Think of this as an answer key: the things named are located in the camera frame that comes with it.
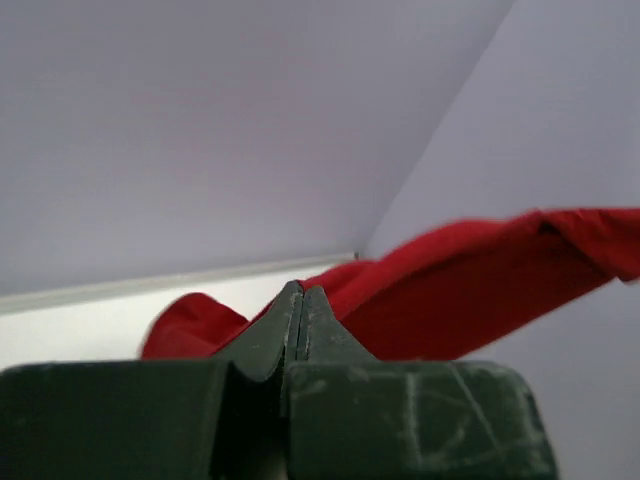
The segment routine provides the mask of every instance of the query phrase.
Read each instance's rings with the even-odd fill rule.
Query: red towel
[[[640,277],[640,209],[463,220],[301,283],[323,286],[337,319],[378,358],[450,360],[616,277]],[[249,325],[186,295],[156,320],[142,357],[210,356]]]

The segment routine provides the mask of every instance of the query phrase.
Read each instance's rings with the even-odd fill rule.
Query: gray wall
[[[640,205],[639,7],[516,2],[366,253],[463,216]],[[636,480],[639,340],[640,291],[615,284],[473,357],[532,383],[564,479]]]
[[[0,296],[354,251],[512,0],[0,3]]]

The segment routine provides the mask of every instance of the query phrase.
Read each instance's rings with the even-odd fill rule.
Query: white trim
[[[352,261],[353,253],[311,257],[283,262],[260,263],[241,267],[221,268],[205,272],[192,272],[150,278],[121,280],[116,282],[83,285],[80,287],[49,290],[0,297],[0,315],[24,310],[55,307],[70,303],[90,302],[107,298],[137,295],[153,290],[180,287],[195,283],[206,283],[221,279],[246,277],[264,273],[314,267],[316,265],[337,264]]]

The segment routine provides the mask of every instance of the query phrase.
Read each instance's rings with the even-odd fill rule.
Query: white surface
[[[516,2],[367,252],[464,216],[640,205],[639,9]],[[563,480],[637,480],[639,343],[640,287],[615,283],[472,358],[533,385]]]
[[[134,358],[155,317],[185,293],[207,293],[251,319],[287,281],[308,278],[330,266],[298,268],[1,315],[0,369],[51,360]]]
[[[0,296],[356,250],[511,3],[0,2]]]

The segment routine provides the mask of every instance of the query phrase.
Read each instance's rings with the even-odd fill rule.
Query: red fabric
[[[323,286],[337,319],[378,358],[450,360],[616,277],[640,277],[640,209],[459,221],[379,261],[354,261],[301,283]],[[142,357],[209,356],[249,325],[190,294],[156,320]]]

